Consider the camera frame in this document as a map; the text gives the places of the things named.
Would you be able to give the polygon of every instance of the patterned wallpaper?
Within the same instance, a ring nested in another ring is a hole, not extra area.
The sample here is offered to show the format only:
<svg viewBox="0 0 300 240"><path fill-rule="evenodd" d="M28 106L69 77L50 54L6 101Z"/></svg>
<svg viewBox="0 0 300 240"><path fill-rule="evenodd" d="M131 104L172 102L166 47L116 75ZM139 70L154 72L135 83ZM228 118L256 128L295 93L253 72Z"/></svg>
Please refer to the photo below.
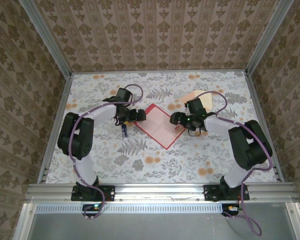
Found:
<svg viewBox="0 0 300 240"><path fill-rule="evenodd" d="M243 69L279 0L34 0L73 72Z"/></svg>
<svg viewBox="0 0 300 240"><path fill-rule="evenodd" d="M35 183L64 77L17 0L0 0L0 239Z"/></svg>
<svg viewBox="0 0 300 240"><path fill-rule="evenodd" d="M283 173L300 193L300 0L293 2L252 79Z"/></svg>

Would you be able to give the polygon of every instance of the floral tablecloth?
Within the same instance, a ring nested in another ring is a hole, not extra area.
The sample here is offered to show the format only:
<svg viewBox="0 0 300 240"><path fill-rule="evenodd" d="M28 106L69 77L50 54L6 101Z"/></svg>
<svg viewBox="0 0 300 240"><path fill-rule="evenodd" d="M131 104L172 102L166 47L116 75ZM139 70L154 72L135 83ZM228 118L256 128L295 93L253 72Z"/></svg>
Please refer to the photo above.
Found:
<svg viewBox="0 0 300 240"><path fill-rule="evenodd" d="M144 90L134 108L146 109L152 103L169 115L184 111L179 99L194 90L218 91L228 99L220 116L237 121L257 120L256 111L242 72L150 72L75 75L64 116L83 113L115 95L119 87L138 84ZM141 92L130 87L137 99ZM212 95L212 111L224 102ZM234 163L230 141L213 132L189 136L185 131L168 149L164 149L132 123L127 125L129 142L122 139L121 127L113 120L102 123L93 133L90 152L93 169L104 184L141 183L215 183ZM46 183L75 183L72 161L57 146ZM248 182L275 182L275 173L254 172Z"/></svg>

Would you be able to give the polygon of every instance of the small blue object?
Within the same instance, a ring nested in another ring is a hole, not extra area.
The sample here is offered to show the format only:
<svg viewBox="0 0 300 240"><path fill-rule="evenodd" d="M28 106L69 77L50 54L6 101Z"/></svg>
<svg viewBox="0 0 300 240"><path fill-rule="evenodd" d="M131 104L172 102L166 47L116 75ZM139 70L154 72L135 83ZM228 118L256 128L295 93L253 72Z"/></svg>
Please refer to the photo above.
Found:
<svg viewBox="0 0 300 240"><path fill-rule="evenodd" d="M123 139L123 141L128 141L127 125L122 124L121 128L122 128L122 139Z"/></svg>

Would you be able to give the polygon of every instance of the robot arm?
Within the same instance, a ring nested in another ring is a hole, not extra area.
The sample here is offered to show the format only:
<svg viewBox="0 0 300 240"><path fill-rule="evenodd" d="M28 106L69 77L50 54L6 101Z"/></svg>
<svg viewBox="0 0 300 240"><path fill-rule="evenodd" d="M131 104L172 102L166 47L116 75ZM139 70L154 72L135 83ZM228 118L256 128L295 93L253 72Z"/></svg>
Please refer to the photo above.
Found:
<svg viewBox="0 0 300 240"><path fill-rule="evenodd" d="M128 105L118 103L126 103L130 98L132 99L132 93L130 91L125 88L119 88L116 96L103 100L104 102L114 104L100 107L83 117L74 132L71 151L72 156L76 157L76 159L73 164L76 166L77 172L79 173L78 175L81 176L84 182L91 186L97 186L99 183L98 177L93 170L93 162L89 155L93 144L94 128L113 118L117 119L117 126L125 121L136 122L146 120L144 110L139 109L137 111L136 109L128 109ZM62 149L65 155L69 155L70 135L79 116L79 114L69 112L64 118L57 146ZM79 179L78 182L81 185L85 185L80 180L81 179Z"/></svg>
<svg viewBox="0 0 300 240"><path fill-rule="evenodd" d="M189 109L190 115L186 115L183 112L175 112L170 117L170 123L174 125L180 124L191 131L195 131L198 128L230 139L235 162L229 172L220 180L220 189L222 191L220 194L227 198L232 194L232 189L237 188L245 177L250 174L251 169L255 165L264 163L267 157L261 146L247 130L237 124L217 118L214 112L207 113L199 98L188 101L185 107ZM270 144L258 122L250 120L244 125L260 139L269 155L272 156Z"/></svg>

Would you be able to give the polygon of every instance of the red outline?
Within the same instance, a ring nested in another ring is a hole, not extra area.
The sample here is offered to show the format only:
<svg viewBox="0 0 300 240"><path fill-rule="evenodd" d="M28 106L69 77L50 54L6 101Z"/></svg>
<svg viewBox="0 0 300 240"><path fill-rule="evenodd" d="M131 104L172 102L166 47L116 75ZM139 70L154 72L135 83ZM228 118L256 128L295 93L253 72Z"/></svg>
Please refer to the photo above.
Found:
<svg viewBox="0 0 300 240"><path fill-rule="evenodd" d="M170 115L168 113L166 113L165 111L163 111L160 107L158 107L157 105L155 105L154 103L152 103L146 110L145 110L145 113L148 114L150 113L150 111L154 108L158 108L160 109L164 114L166 114L168 117L170 117ZM142 129L139 125L138 125L138 122L134 122L134 124L140 128L142 131L144 131L146 134L148 134L153 140L155 140L149 133L147 133L144 129ZM165 150L168 150L172 144L175 143L175 141L181 136L181 134L184 133L186 129L184 128L182 132L180 132L180 134L173 140L173 142L168 146L168 147L165 147L163 146L160 142L158 142L157 140L155 140L161 147L163 147Z"/></svg>

